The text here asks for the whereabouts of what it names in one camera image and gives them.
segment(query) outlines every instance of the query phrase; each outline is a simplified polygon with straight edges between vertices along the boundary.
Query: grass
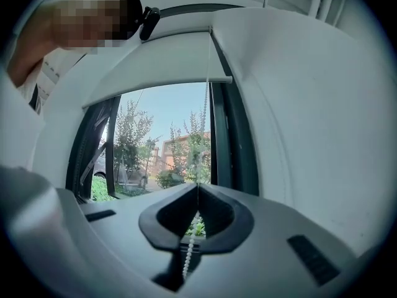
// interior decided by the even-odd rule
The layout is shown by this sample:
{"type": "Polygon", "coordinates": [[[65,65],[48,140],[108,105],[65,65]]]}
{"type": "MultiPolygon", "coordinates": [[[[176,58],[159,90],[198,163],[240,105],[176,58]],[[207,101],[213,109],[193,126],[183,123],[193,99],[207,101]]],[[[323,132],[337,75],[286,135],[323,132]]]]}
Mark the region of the grass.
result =
{"type": "MultiPolygon", "coordinates": [[[[149,191],[144,190],[140,187],[124,186],[121,184],[115,184],[115,192],[130,197],[141,196],[142,194],[149,193],[149,191]]],[[[107,193],[106,179],[100,178],[98,176],[92,177],[91,199],[96,202],[116,200],[114,197],[108,195],[107,193]]]]}
{"type": "Polygon", "coordinates": [[[114,197],[108,195],[106,188],[106,179],[98,176],[92,177],[91,199],[97,202],[112,201],[114,197]]]}

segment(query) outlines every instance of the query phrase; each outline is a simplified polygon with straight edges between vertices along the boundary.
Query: sky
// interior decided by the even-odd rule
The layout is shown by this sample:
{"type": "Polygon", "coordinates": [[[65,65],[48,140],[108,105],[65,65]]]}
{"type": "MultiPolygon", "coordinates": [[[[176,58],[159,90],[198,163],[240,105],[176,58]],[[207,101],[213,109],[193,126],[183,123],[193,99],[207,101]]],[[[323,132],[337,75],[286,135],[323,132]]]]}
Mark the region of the sky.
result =
{"type": "MultiPolygon", "coordinates": [[[[163,146],[163,141],[170,139],[169,129],[171,122],[174,126],[181,129],[182,135],[187,135],[184,129],[184,120],[190,128],[190,112],[196,112],[197,116],[204,107],[205,100],[205,83],[189,83],[157,86],[146,88],[143,91],[133,91],[122,95],[120,107],[125,111],[128,101],[137,101],[139,99],[138,111],[147,111],[149,116],[153,116],[152,128],[145,136],[144,140],[149,137],[160,137],[157,147],[159,153],[163,146]]],[[[205,116],[205,131],[210,130],[210,103],[209,95],[207,96],[207,110],[205,116]]]]}

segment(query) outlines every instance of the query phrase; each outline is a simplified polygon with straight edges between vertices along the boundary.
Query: window glass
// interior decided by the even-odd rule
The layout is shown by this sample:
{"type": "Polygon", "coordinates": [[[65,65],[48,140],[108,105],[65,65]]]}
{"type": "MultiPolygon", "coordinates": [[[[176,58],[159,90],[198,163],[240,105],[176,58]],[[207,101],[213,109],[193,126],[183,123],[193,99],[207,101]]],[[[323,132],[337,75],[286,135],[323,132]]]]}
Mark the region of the window glass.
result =
{"type": "MultiPolygon", "coordinates": [[[[113,175],[120,197],[147,194],[189,182],[210,183],[210,105],[205,83],[158,86],[122,95],[114,133],[113,173],[105,156],[96,161],[94,181],[113,175]]],[[[106,141],[107,127],[100,146],[106,141]]]]}

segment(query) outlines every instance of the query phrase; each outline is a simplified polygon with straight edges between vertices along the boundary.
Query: black vent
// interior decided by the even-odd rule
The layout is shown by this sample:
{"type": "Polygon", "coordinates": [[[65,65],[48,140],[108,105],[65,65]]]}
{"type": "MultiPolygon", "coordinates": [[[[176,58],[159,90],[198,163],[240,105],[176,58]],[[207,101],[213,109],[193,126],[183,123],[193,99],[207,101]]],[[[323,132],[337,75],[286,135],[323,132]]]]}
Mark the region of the black vent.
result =
{"type": "Polygon", "coordinates": [[[304,235],[296,235],[287,241],[318,286],[326,284],[339,274],[334,265],[304,235]]]}
{"type": "Polygon", "coordinates": [[[113,210],[105,210],[105,211],[100,211],[100,212],[95,212],[95,213],[91,213],[91,214],[86,214],[86,219],[88,222],[93,222],[93,221],[98,221],[98,220],[102,220],[106,217],[115,215],[116,212],[114,212],[113,210]]]}

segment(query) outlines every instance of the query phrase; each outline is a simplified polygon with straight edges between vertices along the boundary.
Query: green foliage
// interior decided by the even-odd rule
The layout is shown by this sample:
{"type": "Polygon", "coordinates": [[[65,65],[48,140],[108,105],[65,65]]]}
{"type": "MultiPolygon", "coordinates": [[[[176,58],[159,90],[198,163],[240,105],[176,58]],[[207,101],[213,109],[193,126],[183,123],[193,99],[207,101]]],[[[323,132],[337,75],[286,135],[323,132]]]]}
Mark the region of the green foliage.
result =
{"type": "Polygon", "coordinates": [[[117,128],[114,140],[114,175],[118,181],[120,167],[129,175],[139,169],[140,156],[138,147],[143,144],[143,137],[150,131],[153,116],[146,111],[136,111],[137,103],[127,102],[127,110],[123,107],[117,114],[117,128]]]}
{"type": "Polygon", "coordinates": [[[124,194],[125,196],[142,196],[144,194],[150,193],[149,191],[142,189],[140,187],[126,186],[124,184],[115,184],[115,192],[124,194]]]}
{"type": "Polygon", "coordinates": [[[145,175],[147,175],[147,170],[148,170],[148,165],[149,165],[149,160],[152,155],[152,151],[154,150],[156,143],[159,141],[160,137],[157,137],[155,139],[152,139],[149,137],[147,139],[145,145],[140,146],[138,148],[138,156],[140,160],[140,166],[145,170],[145,175]]]}
{"type": "Polygon", "coordinates": [[[106,188],[106,179],[98,176],[92,177],[91,199],[97,202],[112,201],[114,197],[108,195],[106,188]]]}
{"type": "MultiPolygon", "coordinates": [[[[189,228],[187,229],[185,235],[191,235],[193,234],[193,225],[191,224],[189,228]]],[[[205,226],[203,222],[203,218],[199,217],[198,222],[197,222],[197,229],[196,229],[196,234],[195,236],[205,236],[205,226]]]]}
{"type": "Polygon", "coordinates": [[[156,182],[161,189],[177,186],[185,183],[184,178],[175,169],[164,170],[156,176],[156,182]]]}
{"type": "Polygon", "coordinates": [[[187,144],[181,140],[180,129],[171,124],[170,131],[174,160],[172,170],[184,179],[196,183],[209,183],[211,178],[211,141],[206,133],[201,134],[199,126],[204,118],[202,111],[198,116],[190,112],[190,129],[184,122],[184,128],[188,134],[187,144]]]}

